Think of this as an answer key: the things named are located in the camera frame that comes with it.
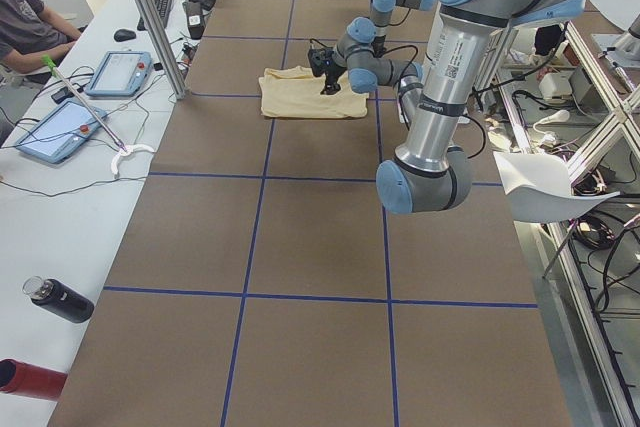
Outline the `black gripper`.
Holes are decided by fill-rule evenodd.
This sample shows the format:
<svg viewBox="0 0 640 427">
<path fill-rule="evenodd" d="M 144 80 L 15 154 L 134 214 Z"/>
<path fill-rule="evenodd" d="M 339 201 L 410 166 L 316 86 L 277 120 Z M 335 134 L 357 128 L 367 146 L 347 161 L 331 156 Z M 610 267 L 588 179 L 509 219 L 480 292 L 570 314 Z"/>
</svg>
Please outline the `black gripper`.
<svg viewBox="0 0 640 427">
<path fill-rule="evenodd" d="M 322 95 L 335 95 L 341 91 L 339 78 L 345 73 L 345 68 L 338 65 L 331 47 L 310 48 L 307 53 L 309 65 L 315 77 L 325 77 Z"/>
</svg>

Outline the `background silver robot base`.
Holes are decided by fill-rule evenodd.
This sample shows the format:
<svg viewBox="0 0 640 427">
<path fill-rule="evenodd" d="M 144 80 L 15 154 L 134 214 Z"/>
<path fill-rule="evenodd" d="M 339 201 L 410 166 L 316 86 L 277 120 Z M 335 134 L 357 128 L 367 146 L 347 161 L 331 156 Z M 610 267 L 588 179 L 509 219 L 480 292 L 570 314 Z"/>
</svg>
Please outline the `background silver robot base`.
<svg viewBox="0 0 640 427">
<path fill-rule="evenodd" d="M 591 37 L 600 50 L 599 57 L 609 63 L 612 74 L 625 90 L 633 93 L 637 85 L 628 72 L 639 70 L 639 17 L 620 35 L 592 34 Z"/>
</svg>

